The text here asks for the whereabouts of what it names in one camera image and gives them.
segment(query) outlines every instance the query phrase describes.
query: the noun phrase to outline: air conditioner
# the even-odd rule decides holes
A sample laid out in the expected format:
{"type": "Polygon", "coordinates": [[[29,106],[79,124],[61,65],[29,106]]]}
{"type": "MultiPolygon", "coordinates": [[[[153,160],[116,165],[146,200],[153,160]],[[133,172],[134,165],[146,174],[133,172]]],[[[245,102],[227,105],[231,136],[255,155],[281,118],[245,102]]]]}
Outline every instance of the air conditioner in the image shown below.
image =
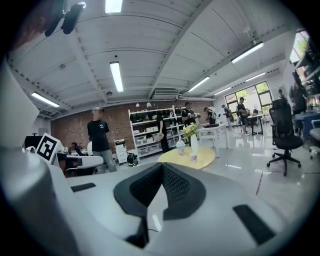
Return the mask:
{"type": "Polygon", "coordinates": [[[156,89],[151,98],[153,100],[173,100],[179,95],[180,95],[180,93],[178,90],[156,89]]]}

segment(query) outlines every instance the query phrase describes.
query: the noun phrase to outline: vase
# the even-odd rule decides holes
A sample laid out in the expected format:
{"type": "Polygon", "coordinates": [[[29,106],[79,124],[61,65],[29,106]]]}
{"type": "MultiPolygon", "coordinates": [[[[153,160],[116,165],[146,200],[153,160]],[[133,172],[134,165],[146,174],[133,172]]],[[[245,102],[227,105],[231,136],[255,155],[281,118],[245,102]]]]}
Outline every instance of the vase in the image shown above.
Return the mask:
{"type": "Polygon", "coordinates": [[[191,142],[192,152],[195,154],[198,154],[199,145],[198,145],[197,136],[195,134],[190,137],[190,142],[191,142]]]}

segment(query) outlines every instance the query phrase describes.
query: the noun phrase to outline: brick wall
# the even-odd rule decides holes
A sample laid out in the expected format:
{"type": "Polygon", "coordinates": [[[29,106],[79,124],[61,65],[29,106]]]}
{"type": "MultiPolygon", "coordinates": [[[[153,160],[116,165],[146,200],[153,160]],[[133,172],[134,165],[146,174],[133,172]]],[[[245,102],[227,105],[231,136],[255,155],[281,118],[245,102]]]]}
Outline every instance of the brick wall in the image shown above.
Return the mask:
{"type": "MultiPolygon", "coordinates": [[[[146,109],[147,103],[140,104],[140,110],[146,109]]],[[[152,102],[152,109],[167,109],[175,105],[174,101],[154,101],[152,102]]],[[[185,101],[178,101],[178,107],[184,107],[185,101]]],[[[204,113],[204,107],[212,107],[212,101],[192,101],[192,109],[195,113],[200,113],[201,123],[206,123],[206,116],[204,113]]],[[[127,150],[135,148],[131,128],[128,110],[136,112],[136,104],[124,104],[113,107],[106,107],[104,112],[101,113],[100,118],[105,120],[108,124],[110,132],[107,133],[108,141],[113,153],[115,153],[115,140],[125,139],[127,150]]],[[[92,120],[91,111],[85,111],[68,115],[57,120],[51,121],[51,135],[62,142],[64,147],[71,147],[72,142],[78,143],[84,148],[87,148],[89,143],[87,124],[92,120]]]]}

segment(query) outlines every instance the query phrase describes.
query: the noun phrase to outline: white ceiling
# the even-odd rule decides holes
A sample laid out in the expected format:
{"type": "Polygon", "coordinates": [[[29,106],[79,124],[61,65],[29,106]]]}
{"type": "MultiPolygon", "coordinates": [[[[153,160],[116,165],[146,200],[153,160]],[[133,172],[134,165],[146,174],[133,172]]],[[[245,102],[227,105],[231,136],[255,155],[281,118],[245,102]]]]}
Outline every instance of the white ceiling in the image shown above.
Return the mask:
{"type": "Polygon", "coordinates": [[[211,97],[252,73],[282,68],[295,38],[291,14],[272,0],[123,0],[121,13],[104,10],[104,0],[87,0],[72,34],[58,26],[50,37],[41,35],[10,53],[12,68],[29,80],[21,85],[26,93],[37,87],[61,104],[53,108],[33,99],[44,109],[42,116],[59,117],[106,101],[147,100],[154,88],[211,97]],[[264,47],[232,64],[253,40],[264,47]],[[122,93],[109,68],[114,61],[120,63],[122,93]],[[205,76],[211,79],[187,92],[205,76]],[[108,91],[113,95],[106,97],[108,91]]]}

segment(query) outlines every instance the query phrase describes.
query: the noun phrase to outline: round wooden table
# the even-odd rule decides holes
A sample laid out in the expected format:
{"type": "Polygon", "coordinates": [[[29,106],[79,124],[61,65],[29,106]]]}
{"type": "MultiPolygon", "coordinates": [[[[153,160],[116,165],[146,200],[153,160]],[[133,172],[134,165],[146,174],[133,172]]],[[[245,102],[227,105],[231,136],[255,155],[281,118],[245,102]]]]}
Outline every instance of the round wooden table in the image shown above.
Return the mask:
{"type": "Polygon", "coordinates": [[[178,150],[173,149],[164,153],[158,158],[161,163],[173,163],[181,166],[187,166],[194,169],[202,169],[208,166],[215,158],[216,153],[209,147],[199,146],[196,163],[191,162],[190,153],[192,149],[190,146],[185,147],[185,155],[179,156],[178,150]]]}

